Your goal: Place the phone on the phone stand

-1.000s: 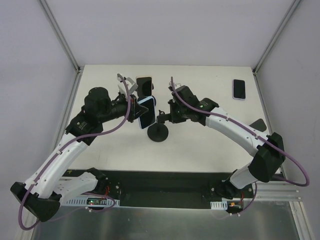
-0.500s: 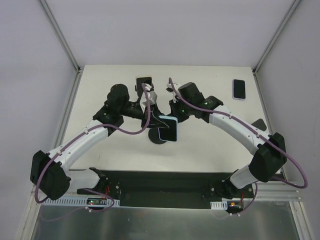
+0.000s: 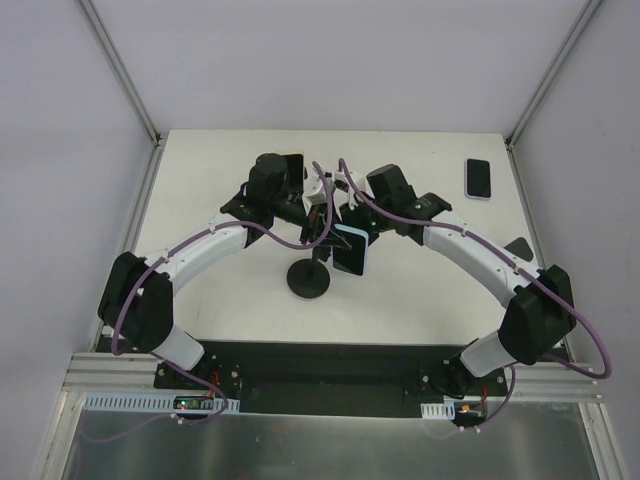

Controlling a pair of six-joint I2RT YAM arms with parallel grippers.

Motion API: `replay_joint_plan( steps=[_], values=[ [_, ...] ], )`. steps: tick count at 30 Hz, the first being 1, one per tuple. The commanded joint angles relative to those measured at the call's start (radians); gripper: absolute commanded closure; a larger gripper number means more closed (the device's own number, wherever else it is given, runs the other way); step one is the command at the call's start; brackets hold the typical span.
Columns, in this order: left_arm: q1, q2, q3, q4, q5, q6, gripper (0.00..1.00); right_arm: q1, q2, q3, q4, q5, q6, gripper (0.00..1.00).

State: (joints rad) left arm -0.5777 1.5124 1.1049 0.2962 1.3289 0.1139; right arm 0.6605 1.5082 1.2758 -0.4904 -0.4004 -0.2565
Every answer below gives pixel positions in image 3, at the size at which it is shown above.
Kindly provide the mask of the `black phone blue case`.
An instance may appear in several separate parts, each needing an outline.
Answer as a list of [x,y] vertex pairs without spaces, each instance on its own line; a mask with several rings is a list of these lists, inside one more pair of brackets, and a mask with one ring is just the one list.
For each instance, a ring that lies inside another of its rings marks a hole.
[[369,234],[365,230],[342,224],[338,224],[336,230],[343,242],[332,248],[333,268],[363,276],[367,263]]

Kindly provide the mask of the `black phone stand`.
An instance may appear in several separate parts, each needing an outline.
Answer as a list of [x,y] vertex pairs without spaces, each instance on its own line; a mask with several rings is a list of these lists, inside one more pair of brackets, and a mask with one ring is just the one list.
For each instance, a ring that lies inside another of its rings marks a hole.
[[286,282],[293,294],[305,300],[319,298],[327,292],[331,277],[320,259],[318,247],[312,250],[310,258],[297,260],[289,266]]

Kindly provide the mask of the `black phone cream case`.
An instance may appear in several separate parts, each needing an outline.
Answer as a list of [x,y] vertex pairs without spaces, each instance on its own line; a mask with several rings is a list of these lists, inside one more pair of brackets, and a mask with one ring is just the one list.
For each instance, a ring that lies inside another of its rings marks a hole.
[[307,178],[307,170],[304,163],[303,153],[284,154],[286,161],[288,185],[292,192],[302,192],[304,190],[304,182]]

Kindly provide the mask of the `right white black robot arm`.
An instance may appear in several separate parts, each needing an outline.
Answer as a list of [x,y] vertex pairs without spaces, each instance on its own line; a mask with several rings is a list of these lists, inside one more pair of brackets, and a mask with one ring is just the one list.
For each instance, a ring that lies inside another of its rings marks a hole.
[[504,309],[500,326],[443,362],[431,377],[433,385],[457,395],[473,394],[496,369],[546,358],[576,327],[570,278],[560,267],[542,269],[472,231],[439,195],[417,195],[395,164],[356,180],[340,161],[337,174],[351,196],[340,208],[347,225],[373,236],[393,231],[439,253]]

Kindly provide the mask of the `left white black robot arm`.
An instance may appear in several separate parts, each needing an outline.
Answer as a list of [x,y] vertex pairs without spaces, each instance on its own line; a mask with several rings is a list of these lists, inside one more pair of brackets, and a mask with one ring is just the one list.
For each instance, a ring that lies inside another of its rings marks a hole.
[[247,180],[219,212],[199,230],[176,244],[151,254],[120,254],[98,305],[97,315],[113,330],[111,351],[126,340],[141,353],[157,356],[177,367],[188,388],[204,387],[211,377],[203,345],[174,320],[175,295],[216,262],[253,245],[280,219],[301,230],[300,239],[281,245],[292,250],[344,246],[338,232],[336,191],[348,189],[341,172],[329,173],[318,164],[311,175],[290,155],[260,155]]

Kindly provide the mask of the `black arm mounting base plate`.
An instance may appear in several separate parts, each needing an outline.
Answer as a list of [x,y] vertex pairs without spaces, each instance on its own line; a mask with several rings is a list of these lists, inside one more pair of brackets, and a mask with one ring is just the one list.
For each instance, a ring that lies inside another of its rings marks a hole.
[[445,401],[459,345],[207,341],[195,376],[243,413],[418,418]]

